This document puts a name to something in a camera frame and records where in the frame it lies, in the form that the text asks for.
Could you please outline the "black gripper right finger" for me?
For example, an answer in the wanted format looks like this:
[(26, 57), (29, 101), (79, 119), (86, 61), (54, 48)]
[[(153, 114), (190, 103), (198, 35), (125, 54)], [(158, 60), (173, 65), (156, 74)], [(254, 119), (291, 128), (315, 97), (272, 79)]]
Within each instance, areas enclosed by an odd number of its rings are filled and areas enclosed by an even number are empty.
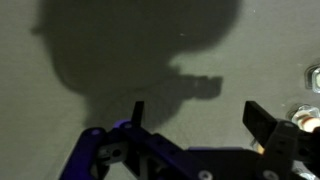
[(274, 118), (255, 101), (247, 101), (243, 124), (263, 148), (257, 163), (262, 180), (304, 180), (294, 171), (298, 161), (314, 176), (320, 176), (320, 127), (301, 130), (290, 120)]

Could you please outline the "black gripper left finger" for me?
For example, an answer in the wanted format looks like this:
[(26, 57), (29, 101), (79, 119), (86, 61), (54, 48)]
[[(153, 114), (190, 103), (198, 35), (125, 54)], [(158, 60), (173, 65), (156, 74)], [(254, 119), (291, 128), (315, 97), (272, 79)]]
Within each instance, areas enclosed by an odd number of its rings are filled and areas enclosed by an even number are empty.
[(214, 180), (203, 161), (159, 134), (142, 128), (144, 103), (135, 103), (129, 120), (109, 132), (100, 127), (79, 136), (59, 180), (104, 180), (110, 167), (122, 163), (137, 180)]

